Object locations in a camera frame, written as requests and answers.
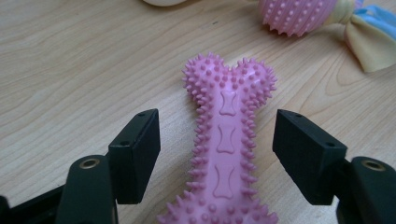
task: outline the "screw hole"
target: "screw hole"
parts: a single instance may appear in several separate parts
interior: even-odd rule
[[[79,168],[81,169],[91,169],[99,164],[100,161],[98,159],[87,159],[79,164]]]
[[[122,141],[122,142],[120,142],[120,145],[122,145],[123,147],[128,147],[129,141]]]
[[[387,170],[385,168],[385,166],[383,166],[382,164],[380,164],[380,163],[378,163],[376,161],[362,161],[361,163],[363,164],[363,166],[365,166],[365,167],[367,167],[367,168],[369,168],[371,170],[374,170],[374,171],[382,172],[382,171]]]
[[[330,142],[327,142],[326,145],[329,146],[329,147],[335,147],[335,144],[334,143],[330,143]]]

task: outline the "embossed bone design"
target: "embossed bone design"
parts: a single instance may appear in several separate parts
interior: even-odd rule
[[[271,98],[276,77],[264,63],[244,59],[236,67],[223,65],[219,55],[209,53],[189,60],[183,72],[185,88],[200,106],[195,129],[193,181],[184,198],[167,204],[168,213],[158,221],[182,224],[277,223],[268,206],[253,200],[257,181],[250,175],[255,166],[251,151],[254,110]]]

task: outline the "spiky bone toy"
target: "spiky bone toy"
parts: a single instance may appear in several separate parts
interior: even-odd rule
[[[183,80],[192,99],[200,106],[195,130],[193,181],[184,198],[167,204],[168,213],[158,221],[182,224],[277,223],[268,206],[251,197],[257,190],[249,186],[257,181],[250,175],[255,169],[251,140],[254,110],[271,98],[276,77],[264,62],[244,59],[236,67],[223,65],[219,55],[198,55],[186,64]]]

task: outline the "rubber dog toy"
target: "rubber dog toy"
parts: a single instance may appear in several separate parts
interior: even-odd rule
[[[322,25],[346,26],[347,45],[365,72],[396,64],[396,15],[363,0],[260,0],[263,23],[279,34],[301,36]]]
[[[254,110],[265,105],[274,91],[273,69],[254,59],[223,65],[219,55],[209,53],[189,60],[184,70],[185,88],[200,106],[194,140],[191,191],[167,204],[168,213],[158,216],[165,223],[277,223],[268,206],[252,199],[257,181],[250,172],[255,147]]]

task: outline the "table surface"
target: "table surface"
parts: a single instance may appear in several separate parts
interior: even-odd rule
[[[396,12],[396,2],[367,0]],[[155,223],[191,178],[194,103],[181,70],[198,53],[233,65],[265,60],[278,82],[256,111],[253,185],[279,223],[336,223],[312,206],[272,151],[276,111],[301,113],[349,147],[396,166],[396,66],[371,74],[343,41],[343,25],[287,37],[262,25],[256,1],[0,1],[0,194],[11,206],[64,184],[71,163],[107,152],[138,112],[160,111],[162,151],[138,205],[120,223]]]

